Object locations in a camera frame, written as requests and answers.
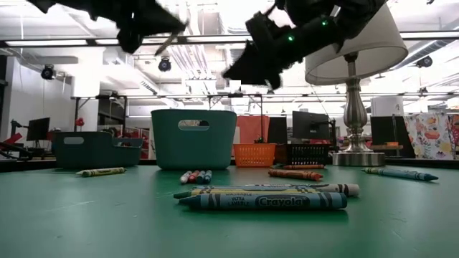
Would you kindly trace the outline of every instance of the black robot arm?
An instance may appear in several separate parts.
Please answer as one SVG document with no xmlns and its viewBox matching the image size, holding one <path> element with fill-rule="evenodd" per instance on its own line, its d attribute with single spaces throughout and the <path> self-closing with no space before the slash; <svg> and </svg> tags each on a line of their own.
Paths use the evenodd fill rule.
<svg viewBox="0 0 459 258">
<path fill-rule="evenodd" d="M 295 62 L 332 44 L 338 52 L 345 40 L 360 34 L 385 0 L 276 0 L 273 7 L 246 21 L 253 42 L 223 74 L 242 84 L 281 85 L 279 74 Z M 340 10 L 331 16 L 335 6 Z M 295 28 L 268 19 L 275 7 L 284 10 Z"/>
</svg>

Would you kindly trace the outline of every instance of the security camera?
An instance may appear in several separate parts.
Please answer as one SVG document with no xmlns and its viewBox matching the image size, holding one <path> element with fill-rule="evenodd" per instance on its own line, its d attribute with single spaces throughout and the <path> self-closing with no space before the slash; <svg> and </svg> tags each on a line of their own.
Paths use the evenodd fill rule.
<svg viewBox="0 0 459 258">
<path fill-rule="evenodd" d="M 162 72 L 167 72 L 171 70 L 171 62 L 168 57 L 162 57 L 159 62 L 158 69 Z"/>
<path fill-rule="evenodd" d="M 52 64 L 46 64 L 42 70 L 42 78 L 45 80 L 54 80 L 56 79 L 55 66 Z"/>
<path fill-rule="evenodd" d="M 429 57 L 429 56 L 426 56 L 426 57 L 424 57 L 424 58 L 418 60 L 418 61 L 416 62 L 416 66 L 417 66 L 418 68 L 421 68 L 421 67 L 430 67 L 430 66 L 432 66 L 432 63 L 433 63 L 432 58 Z"/>
</svg>

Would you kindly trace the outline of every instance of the lamp shade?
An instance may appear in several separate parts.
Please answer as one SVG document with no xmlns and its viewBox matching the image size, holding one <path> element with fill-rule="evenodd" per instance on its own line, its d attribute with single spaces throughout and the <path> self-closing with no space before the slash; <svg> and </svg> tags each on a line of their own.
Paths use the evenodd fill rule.
<svg viewBox="0 0 459 258">
<path fill-rule="evenodd" d="M 389 7 L 385 4 L 373 16 L 363 31 L 346 40 L 341 50 L 329 45 L 306 57 L 306 82 L 312 85 L 335 85 L 349 78 L 345 54 L 358 52 L 356 76 L 369 77 L 388 70 L 407 55 Z"/>
</svg>

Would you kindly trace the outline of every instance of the ceiling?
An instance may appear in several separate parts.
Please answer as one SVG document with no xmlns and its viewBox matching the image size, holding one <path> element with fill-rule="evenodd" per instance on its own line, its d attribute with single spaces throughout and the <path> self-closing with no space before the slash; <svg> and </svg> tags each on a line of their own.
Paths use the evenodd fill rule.
<svg viewBox="0 0 459 258">
<path fill-rule="evenodd" d="M 215 35 L 247 33 L 245 20 L 258 10 L 269 7 L 266 0 L 195 0 L 195 1 L 160 1 L 182 20 L 190 19 L 191 26 L 186 34 Z M 459 0 L 437 0 L 427 5 L 422 0 L 389 0 L 388 5 L 400 31 L 431 31 L 459 29 Z M 289 24 L 290 20 L 282 11 L 275 11 L 271 17 L 279 24 Z M 63 6 L 54 6 L 48 14 L 41 13 L 25 0 L 0 0 L 0 40 L 18 39 L 77 39 L 77 38 L 114 38 L 117 29 L 114 23 L 106 19 L 97 22 L 89 19 L 87 13 Z M 431 41 L 405 42 L 410 54 L 416 54 L 419 48 Z M 95 52 L 103 52 L 104 61 L 100 63 L 101 90 L 116 90 L 127 95 L 151 95 L 145 85 L 149 85 L 162 95 L 207 95 L 226 93 L 237 90 L 221 78 L 220 73 L 241 53 L 237 46 L 228 45 L 191 45 L 169 47 L 163 56 L 171 60 L 172 69 L 160 72 L 160 57 L 154 57 L 156 47 L 142 46 L 133 56 L 127 56 L 119 48 L 40 48 L 24 49 L 23 59 L 33 63 L 43 57 L 76 57 L 79 60 L 90 59 Z M 15 50 L 6 50 L 4 54 L 18 55 Z M 362 92 L 396 93 L 417 92 L 427 87 L 429 92 L 450 92 L 459 90 L 459 43 L 448 44 L 429 55 L 434 60 L 429 68 L 419 69 L 406 65 L 400 69 L 386 72 L 382 76 L 373 76 L 361 81 Z M 55 64 L 56 70 L 67 75 L 76 75 L 84 67 L 80 63 L 69 64 L 65 58 Z M 296 93 L 345 93 L 344 85 L 311 87 L 304 81 L 304 66 L 293 65 L 282 74 L 283 88 L 276 94 Z M 264 87 L 243 85 L 246 93 L 266 93 Z M 362 98 L 369 106 L 371 97 Z M 415 106 L 419 98 L 405 98 L 405 111 Z M 429 105 L 442 105 L 447 97 L 429 97 Z M 180 99 L 185 107 L 208 108 L 209 103 L 198 99 Z M 259 113 L 257 100 L 222 100 L 213 108 L 224 109 L 232 106 L 239 113 Z M 342 114 L 344 97 L 274 97 L 263 100 L 264 112 L 279 114 L 282 110 L 290 113 L 298 108 L 310 112 Z M 150 109 L 164 108 L 160 100 L 132 100 L 131 105 L 145 106 Z"/>
</svg>

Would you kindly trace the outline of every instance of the green tabletop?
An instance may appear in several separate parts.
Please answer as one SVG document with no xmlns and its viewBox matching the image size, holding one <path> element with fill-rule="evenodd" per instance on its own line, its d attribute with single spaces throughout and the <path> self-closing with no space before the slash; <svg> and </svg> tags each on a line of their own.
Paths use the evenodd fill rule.
<svg viewBox="0 0 459 258">
<path fill-rule="evenodd" d="M 357 183 L 343 211 L 190 211 L 172 194 L 184 171 L 120 175 L 0 173 L 0 257 L 456 257 L 459 172 L 411 168 L 435 183 L 329 166 L 324 183 Z M 214 185 L 313 183 L 266 169 L 214 171 Z"/>
</svg>

